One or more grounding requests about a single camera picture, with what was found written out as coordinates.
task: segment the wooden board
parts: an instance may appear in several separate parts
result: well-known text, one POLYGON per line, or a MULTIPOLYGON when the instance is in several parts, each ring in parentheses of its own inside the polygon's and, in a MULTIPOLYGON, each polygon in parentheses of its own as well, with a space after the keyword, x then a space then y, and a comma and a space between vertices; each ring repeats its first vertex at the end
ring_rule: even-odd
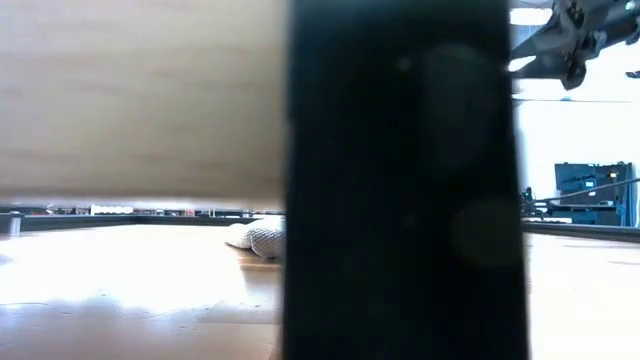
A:
POLYGON ((279 207, 285 0, 6 0, 0 197, 279 207))

